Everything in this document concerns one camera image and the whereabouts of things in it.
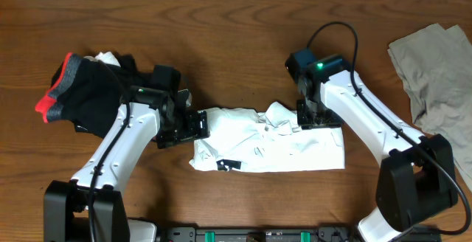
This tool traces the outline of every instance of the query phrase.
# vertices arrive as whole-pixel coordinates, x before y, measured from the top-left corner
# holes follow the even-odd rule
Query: crumpled white fabric
[[[206,110],[210,136],[194,142],[190,164],[218,170],[222,159],[241,162],[242,172],[344,169],[341,128],[302,130],[296,113],[275,102],[266,113],[253,109]]]

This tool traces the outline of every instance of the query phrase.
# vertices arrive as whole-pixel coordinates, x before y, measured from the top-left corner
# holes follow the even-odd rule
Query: white cloth
[[[194,142],[190,164],[217,170],[217,161],[241,162],[243,172],[344,169],[341,128],[302,130],[296,113],[273,103],[266,113],[252,109],[206,110],[210,137]]]
[[[107,52],[105,54],[100,52],[95,58],[92,56],[85,56],[84,58],[90,61],[102,61],[103,63],[108,65],[120,66],[117,58],[115,58],[112,52]]]
[[[389,46],[413,123],[451,143],[457,170],[472,190],[471,43],[457,25],[432,24]]]

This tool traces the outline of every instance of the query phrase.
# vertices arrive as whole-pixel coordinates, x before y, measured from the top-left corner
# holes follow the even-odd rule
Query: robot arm
[[[309,49],[290,56],[285,63],[299,91],[305,96],[297,103],[302,128],[340,126],[345,121],[362,139],[381,166],[376,193],[378,207],[358,224],[366,242],[387,242],[457,203],[457,192],[443,174],[426,165],[416,150],[399,137],[355,93],[350,64],[339,55],[317,60]],[[451,146],[442,136],[425,138],[391,112],[362,83],[354,79],[366,99],[412,138],[454,178]],[[412,164],[422,167],[414,173]]]
[[[186,89],[177,91],[179,82],[178,71],[156,66],[150,80],[153,88],[131,87],[128,126],[116,142],[113,144],[128,113],[126,104],[118,108],[110,131],[83,168],[69,182],[53,181],[48,186],[44,195],[44,241],[89,241],[85,219],[75,218],[74,213],[89,206],[90,193],[94,195],[92,219],[97,241],[155,241],[157,226],[128,219],[122,197],[139,157],[153,137],[158,148],[167,148],[209,136],[207,113],[187,110],[191,95]],[[103,166],[91,190],[94,168],[102,158]]]
[[[424,136],[419,130],[414,129],[391,112],[370,90],[362,83],[357,72],[354,72],[355,81],[362,86],[364,96],[373,104],[390,122],[397,123],[403,132],[420,143],[420,137]],[[380,166],[382,159],[389,157],[393,149],[404,151],[411,145],[392,131],[370,108],[355,95],[350,83],[350,73],[343,70],[330,76],[330,80],[320,84],[320,98],[323,105],[333,110],[342,118],[359,136],[369,148],[375,160]]]
[[[97,179],[96,189],[101,189],[103,186],[108,185],[124,195],[126,184],[141,153],[149,141],[159,131],[161,123],[158,109],[150,108],[149,105],[142,103],[131,103],[130,109],[131,118],[128,128],[123,131],[107,156],[102,170],[100,171],[101,175]],[[76,172],[71,178],[72,181],[77,182],[77,186],[90,187],[95,165],[97,165],[103,152],[117,135],[125,118],[126,106],[121,105],[113,126],[103,139],[97,151],[95,151],[94,155],[83,168]]]

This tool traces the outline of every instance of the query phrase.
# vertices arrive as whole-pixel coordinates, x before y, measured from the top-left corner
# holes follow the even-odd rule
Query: wooden table
[[[197,109],[294,108],[299,95],[285,59],[323,23],[348,21],[360,37],[363,81],[411,122],[388,43],[437,22],[472,36],[471,9],[472,0],[0,0],[0,240],[41,240],[45,189],[69,180],[101,141],[69,122],[45,124],[34,111],[67,52],[131,53],[142,71],[171,64],[190,79]],[[343,27],[313,44],[320,56],[351,58],[352,50]],[[163,226],[355,224],[375,207],[378,166],[343,131],[346,169],[302,173],[198,172],[188,164],[192,144],[158,151],[150,143],[125,192],[127,214]],[[463,221],[459,203],[429,223],[456,229]],[[470,241],[472,232],[444,240]]]

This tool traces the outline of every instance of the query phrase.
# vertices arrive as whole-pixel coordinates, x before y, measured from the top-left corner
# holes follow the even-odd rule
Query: gray cloth
[[[459,26],[432,24],[391,43],[388,53],[410,97],[413,123],[442,134],[472,190],[472,46]]]

